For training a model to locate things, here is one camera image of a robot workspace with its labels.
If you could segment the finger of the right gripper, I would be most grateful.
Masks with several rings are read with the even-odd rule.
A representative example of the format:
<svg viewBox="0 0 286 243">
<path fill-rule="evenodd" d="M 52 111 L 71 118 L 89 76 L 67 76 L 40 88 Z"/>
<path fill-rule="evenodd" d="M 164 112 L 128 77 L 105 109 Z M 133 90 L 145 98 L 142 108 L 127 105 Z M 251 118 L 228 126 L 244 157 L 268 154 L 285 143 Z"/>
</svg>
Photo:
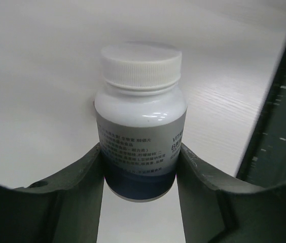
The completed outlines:
<svg viewBox="0 0 286 243">
<path fill-rule="evenodd" d="M 251 184 L 286 180 L 286 47 L 236 177 Z"/>
</svg>

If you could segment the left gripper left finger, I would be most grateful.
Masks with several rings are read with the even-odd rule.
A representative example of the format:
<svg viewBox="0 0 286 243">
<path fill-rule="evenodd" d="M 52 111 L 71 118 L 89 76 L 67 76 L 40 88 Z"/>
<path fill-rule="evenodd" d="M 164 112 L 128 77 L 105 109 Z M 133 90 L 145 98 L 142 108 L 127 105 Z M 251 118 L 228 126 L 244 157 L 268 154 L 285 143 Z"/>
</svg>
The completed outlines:
<svg viewBox="0 0 286 243">
<path fill-rule="evenodd" d="M 99 145 L 29 187 L 0 185 L 0 242 L 96 242 L 103 185 Z"/>
</svg>

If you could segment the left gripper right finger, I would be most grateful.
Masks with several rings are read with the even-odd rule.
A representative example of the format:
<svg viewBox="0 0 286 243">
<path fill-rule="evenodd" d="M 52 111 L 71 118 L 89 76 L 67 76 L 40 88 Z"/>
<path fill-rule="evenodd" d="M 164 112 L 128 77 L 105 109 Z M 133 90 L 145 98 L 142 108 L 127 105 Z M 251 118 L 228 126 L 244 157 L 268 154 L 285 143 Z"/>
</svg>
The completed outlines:
<svg viewBox="0 0 286 243">
<path fill-rule="evenodd" d="M 241 181 L 182 145 L 177 186 L 186 242 L 286 242 L 286 181 Z"/>
</svg>

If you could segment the white pill bottle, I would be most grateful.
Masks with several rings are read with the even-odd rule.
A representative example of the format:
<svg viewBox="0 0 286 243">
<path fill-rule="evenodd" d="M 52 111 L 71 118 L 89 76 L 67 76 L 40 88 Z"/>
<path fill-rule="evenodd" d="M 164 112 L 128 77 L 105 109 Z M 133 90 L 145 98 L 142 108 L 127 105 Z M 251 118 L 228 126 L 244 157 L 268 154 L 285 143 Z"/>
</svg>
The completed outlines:
<svg viewBox="0 0 286 243">
<path fill-rule="evenodd" d="M 151 201 L 172 186 L 187 102 L 178 85 L 124 90 L 105 85 L 94 100 L 104 176 L 131 201 Z"/>
</svg>

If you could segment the white bottle cap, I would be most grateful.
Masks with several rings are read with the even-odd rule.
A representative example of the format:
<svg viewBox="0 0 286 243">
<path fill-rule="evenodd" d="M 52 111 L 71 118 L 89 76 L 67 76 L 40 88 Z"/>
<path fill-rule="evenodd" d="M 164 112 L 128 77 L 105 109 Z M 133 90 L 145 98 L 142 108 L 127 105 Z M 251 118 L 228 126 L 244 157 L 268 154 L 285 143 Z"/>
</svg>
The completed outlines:
<svg viewBox="0 0 286 243">
<path fill-rule="evenodd" d="M 130 41 L 101 50 L 101 74 L 106 83 L 128 90 L 157 90 L 181 78 L 182 52 L 156 42 Z"/>
</svg>

